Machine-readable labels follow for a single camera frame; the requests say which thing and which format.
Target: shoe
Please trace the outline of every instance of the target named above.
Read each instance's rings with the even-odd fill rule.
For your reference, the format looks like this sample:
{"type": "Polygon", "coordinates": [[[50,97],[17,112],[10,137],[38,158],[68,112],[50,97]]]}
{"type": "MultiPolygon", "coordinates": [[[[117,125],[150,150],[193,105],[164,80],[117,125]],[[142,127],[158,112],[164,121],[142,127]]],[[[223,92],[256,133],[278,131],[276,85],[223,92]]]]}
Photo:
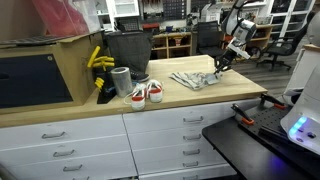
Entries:
{"type": "Polygon", "coordinates": [[[130,104],[133,110],[140,111],[140,110],[144,109],[145,104],[146,104],[145,103],[146,92],[147,92],[146,85],[138,83],[138,84],[136,84],[136,87],[134,88],[132,93],[128,94],[124,98],[124,103],[130,104]],[[132,95],[131,103],[126,102],[126,98],[131,95],[132,95]]]}
{"type": "Polygon", "coordinates": [[[132,81],[134,82],[145,82],[145,81],[148,81],[150,78],[149,74],[145,74],[145,73],[137,72],[133,70],[130,70],[130,76],[132,81]]]}
{"type": "Polygon", "coordinates": [[[162,101],[163,96],[163,86],[162,84],[154,79],[151,79],[147,84],[147,97],[153,103],[159,103],[162,101]]]}

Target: gray cup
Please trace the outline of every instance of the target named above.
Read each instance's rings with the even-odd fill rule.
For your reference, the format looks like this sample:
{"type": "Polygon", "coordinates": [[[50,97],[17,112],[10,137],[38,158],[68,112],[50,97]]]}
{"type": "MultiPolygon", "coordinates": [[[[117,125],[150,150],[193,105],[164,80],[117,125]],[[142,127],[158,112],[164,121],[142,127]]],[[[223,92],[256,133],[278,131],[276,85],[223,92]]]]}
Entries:
{"type": "Polygon", "coordinates": [[[132,92],[132,81],[129,68],[118,67],[111,71],[118,97],[125,97],[132,92]]]}

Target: drawer handle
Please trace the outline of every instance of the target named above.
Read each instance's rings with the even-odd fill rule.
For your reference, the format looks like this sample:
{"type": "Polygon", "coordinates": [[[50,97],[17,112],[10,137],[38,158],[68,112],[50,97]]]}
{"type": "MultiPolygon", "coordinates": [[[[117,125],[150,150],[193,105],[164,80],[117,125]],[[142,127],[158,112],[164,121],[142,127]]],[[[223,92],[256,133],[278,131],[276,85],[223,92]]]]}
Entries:
{"type": "Polygon", "coordinates": [[[182,163],[183,167],[195,167],[199,165],[199,162],[192,162],[192,163],[182,163]]]}
{"type": "MultiPolygon", "coordinates": [[[[86,180],[89,180],[89,179],[90,179],[90,176],[88,176],[86,180]]],[[[73,178],[72,180],[77,180],[77,178],[73,178]]]]}
{"type": "Polygon", "coordinates": [[[81,168],[82,168],[82,164],[80,164],[80,166],[71,166],[71,167],[65,166],[65,167],[63,168],[63,172],[79,171],[81,168]]]}
{"type": "Polygon", "coordinates": [[[194,136],[183,136],[183,139],[186,141],[198,140],[198,139],[201,139],[201,134],[194,135],[194,136]]]}
{"type": "Polygon", "coordinates": [[[54,152],[53,153],[53,157],[60,157],[60,156],[70,156],[71,154],[73,154],[75,152],[75,150],[73,149],[70,152],[54,152]]]}
{"type": "Polygon", "coordinates": [[[183,180],[199,180],[198,175],[190,176],[190,177],[183,177],[183,180]]]}
{"type": "Polygon", "coordinates": [[[192,150],[192,151],[183,151],[183,155],[189,156],[189,155],[195,155],[200,154],[200,149],[192,150]]]}
{"type": "Polygon", "coordinates": [[[50,139],[50,138],[57,138],[57,137],[62,137],[66,132],[62,132],[59,134],[43,134],[42,139],[50,139]]]}
{"type": "Polygon", "coordinates": [[[188,120],[186,118],[183,118],[183,122],[186,122],[186,123],[200,123],[201,121],[203,121],[203,116],[200,116],[200,119],[191,119],[191,120],[188,120]]]}

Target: black trash bin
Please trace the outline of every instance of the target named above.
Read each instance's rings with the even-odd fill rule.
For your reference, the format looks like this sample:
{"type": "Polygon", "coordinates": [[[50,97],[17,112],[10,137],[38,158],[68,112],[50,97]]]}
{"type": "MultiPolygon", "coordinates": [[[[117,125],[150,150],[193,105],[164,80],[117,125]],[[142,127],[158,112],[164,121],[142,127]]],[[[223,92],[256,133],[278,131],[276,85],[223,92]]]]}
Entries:
{"type": "Polygon", "coordinates": [[[152,49],[152,33],[128,32],[107,35],[110,54],[115,67],[128,67],[135,72],[145,73],[152,49]]]}

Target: sneaker sole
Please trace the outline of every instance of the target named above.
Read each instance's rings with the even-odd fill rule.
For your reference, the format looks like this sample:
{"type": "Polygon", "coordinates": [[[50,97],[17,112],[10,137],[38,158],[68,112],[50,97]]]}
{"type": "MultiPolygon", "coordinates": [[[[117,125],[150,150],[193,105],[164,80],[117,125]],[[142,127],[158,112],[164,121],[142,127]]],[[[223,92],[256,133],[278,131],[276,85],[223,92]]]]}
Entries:
{"type": "Polygon", "coordinates": [[[144,78],[144,79],[140,79],[140,80],[133,80],[133,82],[145,82],[148,81],[150,79],[150,75],[148,75],[148,77],[144,78]]]}

